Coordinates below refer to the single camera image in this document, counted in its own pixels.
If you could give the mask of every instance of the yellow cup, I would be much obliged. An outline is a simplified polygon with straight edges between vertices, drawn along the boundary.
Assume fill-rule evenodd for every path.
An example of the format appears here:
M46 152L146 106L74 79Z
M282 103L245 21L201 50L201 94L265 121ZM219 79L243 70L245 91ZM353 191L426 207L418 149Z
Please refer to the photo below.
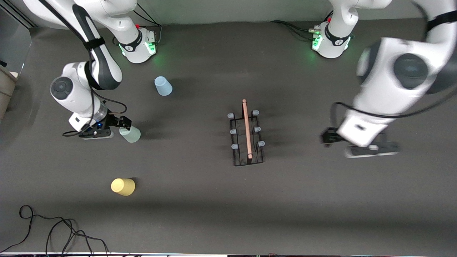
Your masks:
M117 178L111 182L111 190L123 196L129 196L135 191L135 182L130 178Z

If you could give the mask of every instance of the wooden rod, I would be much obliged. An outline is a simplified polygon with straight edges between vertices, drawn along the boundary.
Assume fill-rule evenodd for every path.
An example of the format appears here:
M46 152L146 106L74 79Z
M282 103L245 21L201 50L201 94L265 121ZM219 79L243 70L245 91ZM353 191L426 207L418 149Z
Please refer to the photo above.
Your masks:
M246 127L246 141L248 145L248 159L252 159L251 130L249 129L248 103L243 99L244 125Z

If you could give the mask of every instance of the wooden handle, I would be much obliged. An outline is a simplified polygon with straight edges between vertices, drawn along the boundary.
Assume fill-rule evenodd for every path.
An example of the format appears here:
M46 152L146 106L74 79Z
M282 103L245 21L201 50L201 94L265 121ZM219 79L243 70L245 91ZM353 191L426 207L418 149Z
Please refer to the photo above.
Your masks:
M251 130L249 129L248 103L243 99L244 125L246 127L246 142L248 145L248 159L252 159Z

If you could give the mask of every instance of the gray table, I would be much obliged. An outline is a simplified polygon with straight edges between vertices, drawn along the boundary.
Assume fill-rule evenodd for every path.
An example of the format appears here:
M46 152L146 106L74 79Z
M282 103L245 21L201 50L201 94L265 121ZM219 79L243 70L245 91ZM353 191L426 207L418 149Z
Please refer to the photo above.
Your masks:
M272 23L166 26L159 54L143 64L108 43L124 80L102 94L128 105L143 135L135 144L60 136L71 113L49 84L86 52L69 31L33 30L0 128L1 248L25 235L17 211L30 204L77 219L117 252L455 256L457 99L395 121L396 156L351 160L347 144L325 149L318 138L330 104L359 92L363 49L379 37L420 39L422 28L420 20L361 21L347 52L332 60ZM153 86L159 75L174 86L168 97ZM267 145L264 164L239 168L226 114L239 112L243 98L261 111ZM135 193L111 192L116 177L135 177ZM44 251L52 224L36 220L12 251ZM57 229L54 250L64 235ZM79 240L72 251L86 248Z

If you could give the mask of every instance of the gray circular joint cover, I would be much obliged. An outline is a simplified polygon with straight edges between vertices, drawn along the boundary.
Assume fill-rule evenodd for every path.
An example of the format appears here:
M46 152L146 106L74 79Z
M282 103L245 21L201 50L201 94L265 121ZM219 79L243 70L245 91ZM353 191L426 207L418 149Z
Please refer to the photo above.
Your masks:
M70 78L59 77L54 79L54 81L51 83L51 95L59 100L66 99L72 90L73 82Z
M428 77L429 71L424 60L415 54L403 54L395 60L393 72L401 85L414 89Z

